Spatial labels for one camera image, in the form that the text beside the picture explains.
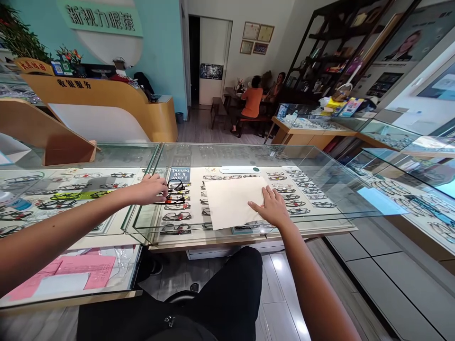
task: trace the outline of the person in orange shirt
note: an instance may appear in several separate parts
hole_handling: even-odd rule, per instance
[[[247,91],[244,92],[241,99],[246,99],[245,108],[239,112],[237,110],[231,110],[231,124],[232,129],[230,130],[231,133],[234,135],[237,134],[237,124],[239,119],[241,118],[256,118],[259,115],[259,105],[261,104],[262,100],[262,93],[263,90],[260,88],[261,86],[261,77],[254,76],[253,80],[251,81],[252,88],[249,88]]]

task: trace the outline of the green wall sign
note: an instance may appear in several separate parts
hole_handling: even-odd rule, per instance
[[[57,0],[57,5],[69,28],[143,36],[139,13],[134,7],[77,0]]]

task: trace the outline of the framed certificate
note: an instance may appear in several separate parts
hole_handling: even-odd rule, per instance
[[[274,29],[275,26],[261,25],[261,27],[259,27],[259,35],[257,37],[257,40],[269,43],[272,40]]]
[[[245,22],[245,28],[243,29],[243,39],[256,40],[257,34],[259,33],[259,27],[261,24]]]

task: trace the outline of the pink paper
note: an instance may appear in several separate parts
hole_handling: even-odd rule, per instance
[[[84,290],[97,289],[105,287],[112,268],[114,266],[114,256],[62,256],[62,263],[58,268],[56,275],[66,275],[73,273],[89,272],[89,280],[85,285]]]
[[[62,262],[62,259],[58,258],[51,262],[49,265],[47,265],[44,269],[42,269],[40,272],[38,272],[36,275],[33,277],[29,278],[26,280],[24,283],[22,283],[20,286],[17,288],[13,289],[9,294],[6,296],[9,296],[10,301],[17,301],[25,298],[30,298],[33,296],[35,293],[36,289],[38,289],[39,283],[44,277],[49,277],[53,276],[55,272],[57,271],[58,267],[60,266],[60,263]]]

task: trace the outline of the light blue wall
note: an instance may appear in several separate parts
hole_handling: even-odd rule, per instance
[[[55,50],[65,44],[83,54],[84,63],[101,63],[78,40],[62,18],[58,0],[9,0],[20,11],[22,21],[30,25],[39,41],[56,57]],[[185,72],[179,0],[135,0],[144,33],[139,62],[127,70],[128,76],[142,71],[157,94],[172,95],[176,112],[187,117]]]

